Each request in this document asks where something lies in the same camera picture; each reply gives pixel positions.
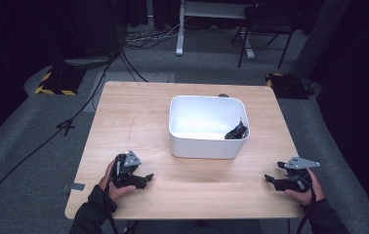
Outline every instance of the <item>office chair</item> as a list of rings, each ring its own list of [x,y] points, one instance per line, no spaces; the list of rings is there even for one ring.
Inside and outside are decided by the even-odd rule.
[[[245,8],[245,21],[239,26],[238,31],[232,39],[233,43],[239,34],[244,34],[242,49],[240,52],[238,67],[242,62],[248,35],[267,35],[272,38],[265,47],[253,48],[257,50],[281,50],[270,49],[268,46],[278,35],[288,35],[285,47],[282,52],[278,68],[281,67],[286,51],[292,38],[292,34],[298,29],[297,17],[301,15],[301,8],[296,4],[296,0],[259,0],[255,1],[250,7]]]

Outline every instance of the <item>desk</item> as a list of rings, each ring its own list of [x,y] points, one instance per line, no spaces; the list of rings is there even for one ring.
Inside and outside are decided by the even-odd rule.
[[[243,101],[251,135],[232,160],[177,158],[170,152],[170,101],[179,95],[228,94]],[[146,189],[121,198],[118,219],[299,217],[298,202],[274,190],[264,174],[282,178],[277,161],[297,150],[269,87],[107,82],[65,209],[78,208],[118,153],[142,160],[137,176],[154,174]]]
[[[248,6],[250,5],[249,4],[215,3],[215,2],[192,2],[192,1],[182,0],[181,14],[180,14],[180,27],[179,27],[178,45],[176,47],[176,55],[182,56],[184,53],[185,16],[244,20],[245,19],[244,9]],[[249,40],[247,40],[245,44],[246,54],[249,59],[254,59],[255,55],[251,48],[252,48],[251,44]]]

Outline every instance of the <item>hand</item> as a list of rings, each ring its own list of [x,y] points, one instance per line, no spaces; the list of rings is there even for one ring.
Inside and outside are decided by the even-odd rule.
[[[105,171],[105,176],[100,180],[99,183],[99,187],[102,191],[105,190],[105,186],[106,183],[108,181],[108,178],[110,176],[111,173],[111,169],[112,169],[112,165],[114,165],[114,161],[112,161],[108,166],[107,169]],[[117,188],[114,183],[110,183],[109,184],[109,198],[111,198],[111,200],[115,203],[115,200],[117,200],[118,198],[125,196],[131,192],[133,192],[134,190],[136,190],[136,186],[134,185],[130,185],[130,186],[126,186],[126,187],[121,187],[121,188]]]
[[[319,183],[318,179],[316,178],[315,174],[310,170],[307,169],[309,175],[312,180],[312,188],[315,192],[316,201],[322,200],[325,198],[324,191],[322,191],[321,184]],[[297,192],[294,190],[287,189],[284,191],[286,195],[294,198],[295,200],[301,202],[304,206],[307,206],[311,203],[311,190],[309,189],[307,192]]]

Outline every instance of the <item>black sleeve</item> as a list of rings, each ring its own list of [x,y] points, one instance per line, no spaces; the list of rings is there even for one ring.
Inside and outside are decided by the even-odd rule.
[[[343,234],[349,233],[341,222],[337,212],[331,208],[327,199],[315,203],[309,214],[309,223],[314,234]]]
[[[75,214],[69,233],[103,233],[102,225],[107,218],[103,205],[103,195],[104,192],[96,185],[88,197],[88,202],[84,203]],[[110,210],[113,213],[117,206],[111,199],[109,202]]]

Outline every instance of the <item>black cable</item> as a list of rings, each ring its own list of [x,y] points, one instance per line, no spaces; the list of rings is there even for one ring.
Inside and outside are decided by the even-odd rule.
[[[132,49],[132,50],[140,50],[140,49],[150,49],[153,48],[155,46],[157,46],[160,42],[164,42],[169,40],[172,37],[178,36],[178,34],[175,35],[169,35],[172,32],[177,32],[179,29],[179,24],[172,27],[169,30],[165,30],[165,31],[159,31],[156,34],[153,35],[149,35],[153,30],[146,30],[148,31],[146,36],[142,36],[142,32],[145,31],[136,31],[136,32],[131,32],[129,35],[126,36],[125,42],[126,42],[126,48]],[[132,45],[133,42],[138,42],[138,41],[142,41],[141,45],[137,46],[137,45]],[[147,44],[149,44],[150,42],[154,42],[153,45],[146,47]]]
[[[11,168],[1,179],[0,179],[0,185],[2,182],[17,168],[19,167],[24,161],[26,161],[28,158],[30,158],[33,154],[35,154],[40,148],[42,148],[45,144],[47,144],[51,139],[53,139],[60,131],[62,131],[66,126],[68,125],[68,122],[62,125],[62,127],[57,130],[53,135],[51,135],[46,141],[44,141],[41,145],[39,145],[37,148],[35,148],[31,153],[29,153],[26,157],[24,157],[22,160],[20,160],[13,168]]]
[[[287,224],[288,224],[288,234],[291,234],[291,220],[289,218],[287,219]]]
[[[313,208],[313,205],[316,202],[316,195],[315,195],[315,191],[312,188],[312,183],[309,183],[308,181],[306,181],[305,179],[303,179],[301,177],[299,177],[299,179],[300,179],[300,181],[302,181],[302,182],[306,183],[307,185],[309,185],[309,189],[311,190],[311,201],[309,203],[306,214],[304,215],[303,219],[301,219],[301,222],[298,225],[297,234],[300,234],[302,232],[304,224],[306,223],[307,219],[309,218],[309,215],[310,215],[310,212]]]
[[[129,71],[130,75],[133,77],[134,82],[137,82],[136,77],[134,76],[134,74],[132,73],[132,71],[130,70],[129,66],[126,63],[126,60],[124,60],[123,57],[121,57],[121,60],[123,61],[124,65],[126,66],[126,68]]]
[[[104,195],[103,195],[103,203],[104,203],[104,208],[105,208],[105,212],[107,214],[109,223],[111,224],[111,228],[114,231],[114,234],[118,234],[117,231],[117,227],[115,226],[115,222],[114,219],[112,218],[112,214],[111,214],[111,210],[109,209],[109,184],[111,183],[111,175],[113,173],[113,170],[115,167],[117,167],[117,163],[118,163],[118,159],[117,157],[114,160],[114,164],[112,165],[111,171],[109,173],[107,182],[105,184],[105,190],[104,190]]]
[[[140,76],[140,78],[142,78],[144,81],[148,82],[146,79],[144,79],[144,77],[142,77],[142,75],[136,70],[136,68],[134,68],[134,66],[129,62],[129,60],[127,59],[126,54],[124,53],[124,50],[123,49],[121,49],[121,52],[123,53],[124,59],[130,65],[130,67],[136,72],[136,74],[138,74]]]
[[[43,143],[41,143],[37,148],[35,148],[32,152],[30,152],[27,156],[25,156],[22,160],[20,160],[13,168],[11,168],[1,179],[0,179],[0,185],[2,184],[2,182],[11,174],[13,173],[22,163],[24,163],[27,159],[29,159],[32,155],[34,155],[39,149],[41,149],[42,147],[44,147],[44,145],[46,145],[48,142],[50,142],[60,131],[62,131],[63,129],[67,128],[67,126],[72,122],[72,120],[75,119],[75,117],[77,117],[81,111],[88,105],[88,103],[92,100],[92,98],[97,94],[98,92],[98,87],[100,86],[100,83],[103,80],[103,77],[106,73],[106,71],[108,70],[108,68],[111,66],[112,62],[115,61],[115,59],[117,58],[118,55],[115,55],[114,57],[111,58],[110,62],[108,63],[108,65],[105,67],[103,73],[102,73],[102,79],[100,80],[99,84],[96,86],[96,89],[94,90],[93,94],[90,96],[90,98],[86,101],[86,103],[76,112],[76,114],[74,114],[72,116],[72,118],[68,119],[66,122],[64,122],[64,124],[62,124],[62,126],[54,133],[52,134],[47,140],[45,140]]]
[[[129,234],[130,232],[132,232],[132,234],[135,234],[135,232],[136,232],[136,227],[139,225],[139,221],[138,220],[136,220],[136,221],[134,221],[134,224],[133,224],[133,226],[132,227],[130,227],[130,228],[128,228],[127,229],[127,231],[126,232],[124,232],[124,234]]]

